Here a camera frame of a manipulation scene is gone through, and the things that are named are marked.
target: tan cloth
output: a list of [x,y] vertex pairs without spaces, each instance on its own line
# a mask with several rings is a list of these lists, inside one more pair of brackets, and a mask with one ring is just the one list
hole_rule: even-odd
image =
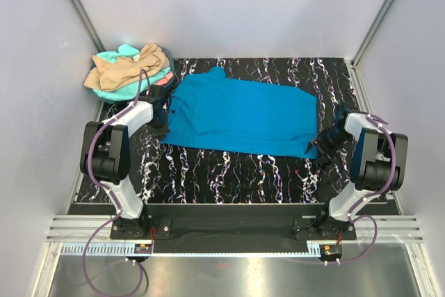
[[138,81],[140,69],[145,69],[150,77],[170,66],[168,58],[155,44],[145,45],[139,55],[137,61],[130,57],[118,57],[116,63],[94,55],[92,60],[96,67],[90,71],[83,85],[95,90],[113,92]]

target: pile of clothes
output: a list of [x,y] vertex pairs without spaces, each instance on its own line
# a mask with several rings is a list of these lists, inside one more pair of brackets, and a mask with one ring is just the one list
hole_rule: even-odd
[[[136,97],[140,69],[147,71],[150,85],[169,86],[175,73],[171,56],[166,53],[156,44],[145,45],[140,51],[121,45],[118,51],[100,52],[92,57],[94,65],[83,85],[109,103]],[[147,89],[148,82],[143,80],[140,91]]]

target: black table surface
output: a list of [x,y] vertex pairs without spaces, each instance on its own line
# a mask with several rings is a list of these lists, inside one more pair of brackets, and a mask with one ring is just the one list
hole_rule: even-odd
[[[342,58],[175,59],[179,79],[213,66],[223,67],[231,78],[296,86],[316,96],[318,130],[333,125],[336,104],[358,109]],[[104,104],[102,119],[123,107]],[[131,137],[130,149],[130,179],[145,203],[315,203],[333,198],[348,183],[354,145],[346,143],[331,164],[320,166],[309,159],[159,144],[141,128]],[[110,201],[84,177],[75,202]]]

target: white wall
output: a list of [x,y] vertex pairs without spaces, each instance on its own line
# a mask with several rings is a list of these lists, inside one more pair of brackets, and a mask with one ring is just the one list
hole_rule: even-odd
[[52,217],[63,210],[94,52],[68,0],[0,0],[0,290],[29,296]]
[[107,49],[175,57],[352,58],[384,0],[82,0]]
[[373,112],[407,134],[400,190],[445,292],[445,1],[396,0],[359,64]]

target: reflective metal surface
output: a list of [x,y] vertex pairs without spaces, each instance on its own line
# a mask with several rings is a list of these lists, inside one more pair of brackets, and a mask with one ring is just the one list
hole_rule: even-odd
[[[362,250],[345,245],[347,258]],[[139,278],[128,263],[109,267],[116,257],[87,258],[90,277],[103,292],[127,294]],[[310,259],[153,257],[143,262],[149,276],[136,296],[420,296],[404,246],[378,244],[354,264],[315,265]],[[81,258],[61,256],[52,297],[96,296],[85,283]]]

